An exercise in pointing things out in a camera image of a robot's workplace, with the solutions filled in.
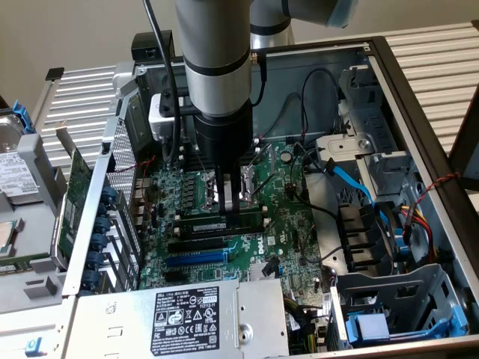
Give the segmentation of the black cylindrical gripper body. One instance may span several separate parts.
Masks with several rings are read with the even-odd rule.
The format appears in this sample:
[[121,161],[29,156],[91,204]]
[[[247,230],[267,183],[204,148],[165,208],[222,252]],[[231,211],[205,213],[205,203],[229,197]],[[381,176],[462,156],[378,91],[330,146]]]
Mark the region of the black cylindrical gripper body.
[[250,100],[233,114],[194,116],[196,139],[201,152],[220,168],[230,168],[251,146],[253,107]]

